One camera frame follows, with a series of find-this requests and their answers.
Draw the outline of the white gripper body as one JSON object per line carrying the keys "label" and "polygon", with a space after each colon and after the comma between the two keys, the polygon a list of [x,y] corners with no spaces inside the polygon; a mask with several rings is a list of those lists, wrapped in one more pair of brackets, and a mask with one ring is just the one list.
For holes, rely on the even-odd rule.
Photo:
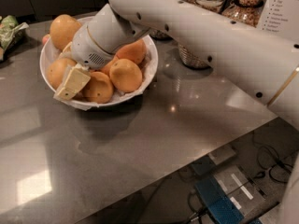
{"label": "white gripper body", "polygon": [[84,23],[75,33],[71,44],[72,58],[91,69],[104,67],[113,56],[103,51],[89,35],[88,24]]}

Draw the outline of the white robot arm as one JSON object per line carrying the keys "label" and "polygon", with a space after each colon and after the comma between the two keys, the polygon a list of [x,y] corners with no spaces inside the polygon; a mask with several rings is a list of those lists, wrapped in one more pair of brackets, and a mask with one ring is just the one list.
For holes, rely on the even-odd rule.
{"label": "white robot arm", "polygon": [[101,68],[149,29],[168,34],[299,129],[296,43],[181,0],[108,0],[76,32],[64,56]]}

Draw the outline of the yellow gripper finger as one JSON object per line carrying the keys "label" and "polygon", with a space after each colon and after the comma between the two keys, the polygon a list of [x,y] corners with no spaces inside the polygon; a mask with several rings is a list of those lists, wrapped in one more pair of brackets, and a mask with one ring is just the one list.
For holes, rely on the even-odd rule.
{"label": "yellow gripper finger", "polygon": [[68,65],[63,76],[63,82],[54,94],[58,100],[68,101],[73,99],[90,81],[91,75],[87,66],[77,63]]}

